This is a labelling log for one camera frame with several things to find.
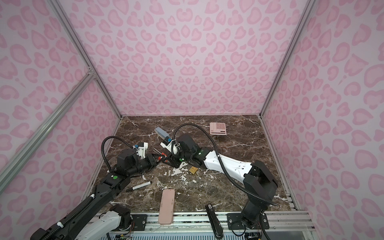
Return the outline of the brass padlock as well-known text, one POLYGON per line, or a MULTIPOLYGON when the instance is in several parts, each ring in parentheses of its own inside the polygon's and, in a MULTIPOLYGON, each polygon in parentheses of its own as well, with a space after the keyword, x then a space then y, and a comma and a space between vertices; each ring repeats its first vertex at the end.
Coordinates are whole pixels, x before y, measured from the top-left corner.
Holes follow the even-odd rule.
POLYGON ((198 168, 196 168, 196 167, 191 167, 191 168, 189 169, 189 172, 192 173, 192 174, 195 174, 195 173, 197 172, 197 170, 198 170, 198 168))

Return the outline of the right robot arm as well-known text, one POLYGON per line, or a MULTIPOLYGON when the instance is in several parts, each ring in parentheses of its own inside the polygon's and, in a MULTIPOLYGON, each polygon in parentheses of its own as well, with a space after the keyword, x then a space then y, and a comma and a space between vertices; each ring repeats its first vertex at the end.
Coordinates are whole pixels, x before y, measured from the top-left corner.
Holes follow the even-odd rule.
POLYGON ((262 214, 269 206, 277 206, 273 198, 277 192, 276 178, 261 161, 241 162, 217 153, 214 149, 200 147, 190 135, 184 134, 176 140, 167 138, 162 146, 170 152, 169 165, 178 168, 182 162, 193 167, 205 167, 229 178, 235 187, 246 193, 248 201, 241 212, 240 224, 248 229, 267 229, 262 214))

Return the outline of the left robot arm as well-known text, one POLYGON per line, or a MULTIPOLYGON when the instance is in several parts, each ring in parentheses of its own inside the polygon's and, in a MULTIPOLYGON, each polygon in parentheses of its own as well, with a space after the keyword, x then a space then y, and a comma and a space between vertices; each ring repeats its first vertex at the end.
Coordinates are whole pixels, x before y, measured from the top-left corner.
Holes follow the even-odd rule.
POLYGON ((117 157, 117 164, 95 187, 89 197, 47 230, 40 228, 35 231, 31 239, 75 240, 99 210, 125 189, 132 177, 150 171, 162 160, 167 159, 168 157, 164 154, 147 154, 141 158, 136 149, 123 150, 117 157))

